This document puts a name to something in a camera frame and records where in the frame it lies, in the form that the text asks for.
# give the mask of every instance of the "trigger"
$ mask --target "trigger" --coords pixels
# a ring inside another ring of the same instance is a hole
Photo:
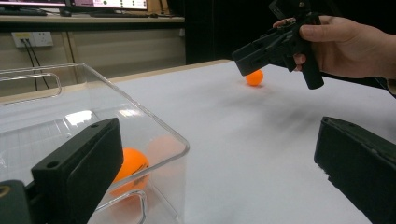
[[[283,57],[283,62],[285,63],[286,67],[289,69],[289,72],[292,72],[297,66],[297,64],[294,61],[293,57],[284,56]]]

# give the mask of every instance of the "table surface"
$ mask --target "table surface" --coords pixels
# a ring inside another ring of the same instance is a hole
[[[259,87],[234,62],[188,68],[113,80],[189,141],[187,224],[370,223],[313,158],[324,116],[395,143],[391,95],[331,78],[311,91],[272,65]]]

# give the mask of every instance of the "hand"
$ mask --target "hand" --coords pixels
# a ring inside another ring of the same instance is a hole
[[[321,25],[303,25],[301,38],[312,42],[322,72],[340,77],[396,78],[396,36],[368,25],[330,16]],[[278,21],[274,27],[284,21]],[[296,70],[306,58],[296,54]]]

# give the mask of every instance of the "transparent container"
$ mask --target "transparent container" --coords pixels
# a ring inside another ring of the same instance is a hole
[[[64,75],[77,84],[63,85]],[[0,71],[0,83],[9,82],[38,84],[0,96],[0,181],[29,184],[30,169],[51,151],[118,118],[122,146],[141,151],[149,167],[113,183],[89,223],[184,223],[189,144],[180,134],[84,63]]]

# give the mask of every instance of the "ping pong ball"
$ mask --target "ping pong ball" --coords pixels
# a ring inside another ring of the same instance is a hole
[[[113,183],[149,167],[149,160],[139,150],[131,147],[125,147],[122,149],[122,153],[124,158],[123,163],[119,172],[114,178]],[[132,186],[130,187],[132,189],[143,189],[146,186],[147,179],[147,175],[139,177],[131,182]]]
[[[259,69],[245,76],[245,79],[247,80],[247,84],[250,86],[258,86],[264,79],[264,73]]]

